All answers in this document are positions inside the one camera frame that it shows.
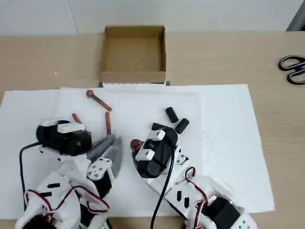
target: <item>copper screw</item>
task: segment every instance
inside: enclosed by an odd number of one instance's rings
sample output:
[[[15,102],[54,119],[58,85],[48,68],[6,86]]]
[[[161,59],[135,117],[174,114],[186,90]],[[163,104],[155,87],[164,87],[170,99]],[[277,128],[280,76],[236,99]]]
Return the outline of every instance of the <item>copper screw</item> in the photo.
[[[141,149],[142,145],[143,145],[143,141],[139,139],[133,139],[130,142],[130,149],[132,149],[132,151],[137,153]]]
[[[81,122],[80,118],[77,116],[77,114],[73,113],[73,114],[72,114],[72,117],[73,117],[73,119],[74,119],[75,122],[82,124],[82,122]],[[88,131],[88,130],[86,130],[86,129],[85,129],[85,131],[86,131],[89,135],[91,135],[91,132],[90,132],[90,131]]]
[[[82,122],[81,122],[80,118],[77,116],[77,114],[73,113],[72,117],[73,117],[75,122],[82,124]]]
[[[97,101],[100,105],[102,105],[107,111],[112,111],[112,108],[110,106],[108,106],[102,99],[100,99],[99,97],[97,97],[93,90],[88,90],[86,92],[86,95],[88,98],[92,98],[95,101]]]
[[[106,131],[107,135],[111,135],[111,123],[110,123],[110,113],[105,112],[105,118],[106,118]]]

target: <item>open cardboard box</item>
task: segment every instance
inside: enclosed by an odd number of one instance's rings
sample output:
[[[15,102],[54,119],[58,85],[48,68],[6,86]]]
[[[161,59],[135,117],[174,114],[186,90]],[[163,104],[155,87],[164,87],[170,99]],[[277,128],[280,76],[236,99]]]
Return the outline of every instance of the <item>open cardboard box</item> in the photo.
[[[164,26],[106,26],[102,83],[164,83]]]

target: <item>scissors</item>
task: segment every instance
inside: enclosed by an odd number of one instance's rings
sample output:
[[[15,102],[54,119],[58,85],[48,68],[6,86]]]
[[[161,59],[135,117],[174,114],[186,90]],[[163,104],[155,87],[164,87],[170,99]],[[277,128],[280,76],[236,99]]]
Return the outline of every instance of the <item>scissors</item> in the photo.
[[[298,61],[298,63],[292,64],[289,66],[285,66],[284,62],[286,62],[287,60],[296,60],[296,61]],[[295,80],[296,76],[305,73],[305,58],[304,57],[296,56],[296,55],[286,56],[280,60],[280,62],[278,63],[278,68],[282,71],[295,70],[293,73],[290,73],[287,75],[287,81],[289,83],[296,84],[296,85],[305,84],[305,80],[302,80],[302,81]]]

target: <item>white wall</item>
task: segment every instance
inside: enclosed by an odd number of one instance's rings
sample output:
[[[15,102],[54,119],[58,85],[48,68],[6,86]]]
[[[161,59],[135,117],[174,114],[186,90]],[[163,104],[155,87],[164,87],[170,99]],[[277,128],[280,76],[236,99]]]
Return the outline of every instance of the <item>white wall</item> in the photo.
[[[168,31],[285,31],[303,0],[69,0],[77,31],[164,24]],[[0,0],[0,35],[76,34],[68,0]]]
[[[67,0],[0,0],[0,35],[71,35]]]

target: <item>black cylinder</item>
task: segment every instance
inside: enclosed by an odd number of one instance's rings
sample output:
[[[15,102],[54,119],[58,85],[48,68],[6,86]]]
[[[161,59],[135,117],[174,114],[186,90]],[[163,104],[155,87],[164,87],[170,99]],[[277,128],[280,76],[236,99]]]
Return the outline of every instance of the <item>black cylinder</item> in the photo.
[[[186,127],[189,125],[190,121],[187,120],[186,118],[183,118],[181,120],[180,123],[178,123],[178,125],[176,126],[175,128],[175,131],[178,133],[178,134],[182,134],[182,132],[186,129]]]
[[[167,113],[167,116],[169,117],[172,123],[176,123],[178,121],[178,117],[171,106],[166,108],[165,112]]]
[[[160,130],[160,129],[163,129],[163,128],[167,128],[167,126],[161,125],[159,123],[153,123],[152,124],[152,130]]]

